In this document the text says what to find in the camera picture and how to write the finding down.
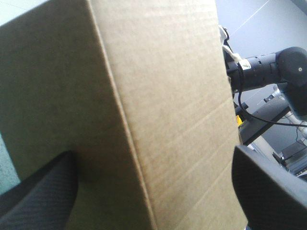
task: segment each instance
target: black cable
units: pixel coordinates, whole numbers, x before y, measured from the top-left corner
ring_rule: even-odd
[[[288,124],[288,123],[280,123],[280,122],[275,122],[275,121],[268,121],[268,120],[265,120],[265,119],[262,119],[260,117],[257,117],[257,116],[254,116],[253,114],[250,114],[248,111],[246,111],[243,106],[242,106],[242,103],[241,103],[241,95],[242,95],[242,91],[243,91],[243,82],[240,78],[240,90],[239,90],[239,95],[238,95],[238,102],[239,102],[239,106],[241,107],[241,109],[247,113],[248,115],[250,115],[251,117],[257,119],[257,120],[260,120],[260,121],[263,121],[263,122],[266,122],[266,123],[270,123],[270,124],[273,124],[273,125],[279,125],[279,126],[291,126],[291,127],[307,127],[307,125],[302,125],[302,124]]]

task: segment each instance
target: robotic arm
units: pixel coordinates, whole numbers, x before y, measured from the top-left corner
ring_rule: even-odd
[[[291,47],[277,53],[226,62],[233,92],[276,83],[292,112],[307,120],[307,51]]]

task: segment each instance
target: corrugated cardboard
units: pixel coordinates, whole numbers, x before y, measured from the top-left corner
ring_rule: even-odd
[[[51,0],[0,28],[0,57],[21,178],[76,152],[68,229],[244,228],[213,0]]]

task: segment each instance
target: cardboard box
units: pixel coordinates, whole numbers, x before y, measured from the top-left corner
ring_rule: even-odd
[[[68,229],[244,228],[213,0],[50,0],[0,28],[0,57],[19,176],[76,152]]]

